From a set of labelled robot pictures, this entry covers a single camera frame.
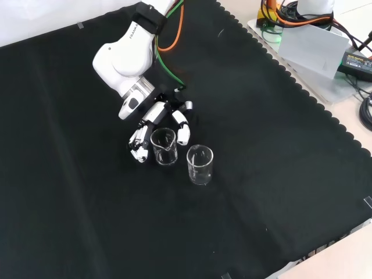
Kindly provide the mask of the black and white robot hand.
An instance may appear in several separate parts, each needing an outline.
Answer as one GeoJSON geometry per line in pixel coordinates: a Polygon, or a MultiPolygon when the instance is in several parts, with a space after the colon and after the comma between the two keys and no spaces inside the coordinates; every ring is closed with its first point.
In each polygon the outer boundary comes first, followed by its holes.
{"type": "Polygon", "coordinates": [[[164,95],[147,111],[138,123],[138,128],[130,137],[128,146],[133,158],[143,163],[148,158],[148,146],[151,143],[153,129],[167,115],[170,115],[178,125],[177,143],[186,146],[189,142],[191,131],[185,114],[193,109],[191,101],[181,102],[171,100],[164,95]]]}

